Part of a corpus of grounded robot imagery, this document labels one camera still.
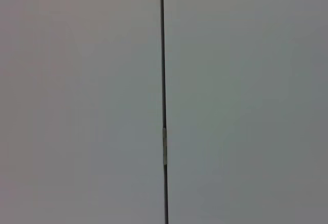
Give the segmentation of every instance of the dark vertical line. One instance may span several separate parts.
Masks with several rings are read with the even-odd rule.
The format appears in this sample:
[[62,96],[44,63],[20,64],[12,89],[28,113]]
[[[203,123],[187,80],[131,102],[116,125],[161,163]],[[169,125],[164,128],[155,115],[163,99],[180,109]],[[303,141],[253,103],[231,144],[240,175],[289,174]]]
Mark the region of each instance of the dark vertical line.
[[[161,68],[162,68],[162,111],[163,128],[166,124],[166,77],[165,77],[165,28],[164,28],[164,0],[160,0],[160,31],[161,31]],[[169,224],[169,200],[168,200],[168,166],[164,165],[164,205],[165,224]]]
[[162,62],[162,109],[163,127],[166,127],[166,84],[165,84],[165,31],[164,31],[164,0],[160,0],[160,31],[161,31],[161,62]]

